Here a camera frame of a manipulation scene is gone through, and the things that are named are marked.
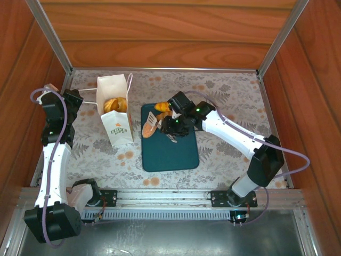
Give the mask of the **metal serving tongs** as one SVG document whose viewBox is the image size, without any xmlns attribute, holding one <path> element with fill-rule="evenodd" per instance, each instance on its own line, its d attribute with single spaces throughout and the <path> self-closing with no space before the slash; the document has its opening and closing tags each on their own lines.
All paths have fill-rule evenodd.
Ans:
<svg viewBox="0 0 341 256">
<path fill-rule="evenodd" d="M 157 128 L 161 130 L 161 126 L 159 122 L 157 122 L 156 116 L 152 112 L 149 112 L 146 122 L 150 123 L 151 125 L 156 125 Z"/>
</svg>

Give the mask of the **oval sugared fake bread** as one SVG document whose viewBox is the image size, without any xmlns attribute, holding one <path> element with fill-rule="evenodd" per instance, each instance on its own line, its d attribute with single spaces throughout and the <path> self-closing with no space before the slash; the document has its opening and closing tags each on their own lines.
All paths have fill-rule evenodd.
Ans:
<svg viewBox="0 0 341 256">
<path fill-rule="evenodd" d="M 151 137 L 157 129 L 156 125 L 151 125 L 150 123 L 144 123 L 143 128 L 142 128 L 142 136 L 144 138 L 149 138 Z"/>
</svg>

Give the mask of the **printed white paper bag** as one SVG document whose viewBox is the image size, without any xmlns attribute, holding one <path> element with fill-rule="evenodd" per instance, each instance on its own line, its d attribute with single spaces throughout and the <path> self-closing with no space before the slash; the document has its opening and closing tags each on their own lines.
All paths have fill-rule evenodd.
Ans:
<svg viewBox="0 0 341 256">
<path fill-rule="evenodd" d="M 112 146 L 120 146 L 133 142 L 132 119 L 128 108 L 128 93 L 131 88 L 133 74 L 127 77 L 123 74 L 101 76 L 97 78 L 96 101 L 84 101 L 83 103 L 96 105 L 101 122 L 106 130 Z M 127 100 L 127 112 L 119 113 L 110 111 L 104 113 L 106 101 L 123 97 Z"/>
</svg>

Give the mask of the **striped croissant fake bread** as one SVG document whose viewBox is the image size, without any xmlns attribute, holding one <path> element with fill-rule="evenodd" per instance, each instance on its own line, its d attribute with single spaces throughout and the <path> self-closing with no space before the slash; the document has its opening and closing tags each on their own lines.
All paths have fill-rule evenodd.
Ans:
<svg viewBox="0 0 341 256">
<path fill-rule="evenodd" d="M 172 117 L 173 112 L 172 111 L 165 111 L 160 113 L 159 115 L 156 116 L 157 122 L 159 122 L 160 120 L 163 120 L 166 116 L 170 116 Z"/>
</svg>

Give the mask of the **teal plastic tray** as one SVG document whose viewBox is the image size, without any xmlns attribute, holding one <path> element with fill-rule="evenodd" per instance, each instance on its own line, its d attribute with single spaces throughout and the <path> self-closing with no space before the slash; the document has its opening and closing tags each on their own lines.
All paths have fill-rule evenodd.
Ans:
<svg viewBox="0 0 341 256">
<path fill-rule="evenodd" d="M 195 169 L 199 166 L 196 133 L 172 142 L 159 129 L 149 138 L 142 138 L 142 167 L 147 172 Z"/>
</svg>

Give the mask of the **floral tablecloth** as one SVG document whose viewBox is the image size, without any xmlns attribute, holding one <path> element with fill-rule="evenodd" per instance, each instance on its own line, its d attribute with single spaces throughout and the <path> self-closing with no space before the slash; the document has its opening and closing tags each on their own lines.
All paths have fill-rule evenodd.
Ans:
<svg viewBox="0 0 341 256">
<path fill-rule="evenodd" d="M 196 103 L 204 93 L 230 120 L 257 134 L 271 134 L 255 74 L 135 71 L 128 95 L 134 141 L 114 147 L 95 105 L 96 80 L 107 75 L 108 71 L 99 70 L 78 70 L 74 74 L 71 88 L 80 90 L 85 103 L 73 123 L 76 133 L 67 166 L 67 186 L 93 178 L 100 187 L 108 188 L 226 190 L 247 171 L 249 160 L 228 143 L 206 132 L 196 134 L 197 168 L 150 173 L 142 167 L 141 107 L 166 101 L 178 91 L 190 91 L 190 99 Z"/>
</svg>

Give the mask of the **grey metal sheet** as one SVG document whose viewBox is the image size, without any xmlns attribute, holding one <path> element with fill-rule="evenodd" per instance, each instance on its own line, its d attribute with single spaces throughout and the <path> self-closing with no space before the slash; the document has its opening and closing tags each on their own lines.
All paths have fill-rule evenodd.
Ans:
<svg viewBox="0 0 341 256">
<path fill-rule="evenodd" d="M 228 221 L 127 220 L 87 226 L 53 249 L 26 232 L 19 256 L 304 256 L 289 211 L 249 225 Z"/>
</svg>

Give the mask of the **thin aluminium wall rail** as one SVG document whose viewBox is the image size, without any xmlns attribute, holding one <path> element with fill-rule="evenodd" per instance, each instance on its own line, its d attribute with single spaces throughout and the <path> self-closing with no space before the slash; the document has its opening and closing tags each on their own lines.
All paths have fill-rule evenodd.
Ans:
<svg viewBox="0 0 341 256">
<path fill-rule="evenodd" d="M 157 68 L 157 67 L 73 67 L 73 70 L 106 70 L 106 71 L 178 71 L 178 72 L 206 72 L 206 73 L 251 73 L 257 74 L 256 69 L 237 68 Z"/>
</svg>

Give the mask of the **aluminium corner post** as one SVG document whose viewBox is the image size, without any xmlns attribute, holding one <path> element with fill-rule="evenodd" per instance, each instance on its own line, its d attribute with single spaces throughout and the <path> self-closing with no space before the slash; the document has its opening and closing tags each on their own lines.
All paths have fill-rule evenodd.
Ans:
<svg viewBox="0 0 341 256">
<path fill-rule="evenodd" d="M 274 42 L 269 48 L 267 54 L 265 55 L 260 67 L 258 68 L 258 77 L 263 78 L 266 74 L 270 64 L 274 60 L 276 54 L 279 52 L 289 33 L 293 29 L 297 20 L 301 16 L 305 7 L 307 6 L 309 0 L 297 0 L 292 11 L 290 12 L 287 20 L 284 22 L 283 27 L 280 29 L 278 35 L 276 36 Z"/>
<path fill-rule="evenodd" d="M 28 5 L 31 13 L 33 14 L 36 22 L 41 28 L 44 36 L 49 42 L 53 52 L 58 58 L 61 66 L 63 67 L 66 74 L 70 75 L 73 70 L 73 66 L 62 46 L 60 39 L 58 38 L 43 6 L 41 5 L 39 0 L 25 0 Z"/>
</svg>

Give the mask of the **aluminium mounting rail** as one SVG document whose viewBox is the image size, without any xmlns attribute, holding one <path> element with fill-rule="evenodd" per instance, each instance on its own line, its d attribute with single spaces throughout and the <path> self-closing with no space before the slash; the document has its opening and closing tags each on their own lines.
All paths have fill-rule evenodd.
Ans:
<svg viewBox="0 0 341 256">
<path fill-rule="evenodd" d="M 212 207 L 209 190 L 205 189 L 137 189 L 118 188 L 116 205 L 110 210 L 218 210 Z M 251 210 L 295 210 L 307 204 L 299 189 L 258 189 L 257 206 Z"/>
</svg>

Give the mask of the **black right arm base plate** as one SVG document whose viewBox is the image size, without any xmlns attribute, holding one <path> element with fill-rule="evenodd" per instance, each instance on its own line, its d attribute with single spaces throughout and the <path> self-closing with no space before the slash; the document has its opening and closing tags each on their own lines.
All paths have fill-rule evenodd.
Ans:
<svg viewBox="0 0 341 256">
<path fill-rule="evenodd" d="M 210 193 L 212 207 L 257 207 L 256 193 L 249 192 L 245 197 L 239 197 L 231 190 L 212 190 Z"/>
</svg>

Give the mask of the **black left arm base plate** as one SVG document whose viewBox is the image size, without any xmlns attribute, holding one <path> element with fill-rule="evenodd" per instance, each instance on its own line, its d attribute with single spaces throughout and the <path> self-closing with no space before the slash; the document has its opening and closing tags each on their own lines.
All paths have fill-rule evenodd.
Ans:
<svg viewBox="0 0 341 256">
<path fill-rule="evenodd" d="M 115 207 L 117 203 L 117 190 L 100 189 L 86 204 L 88 207 Z"/>
</svg>

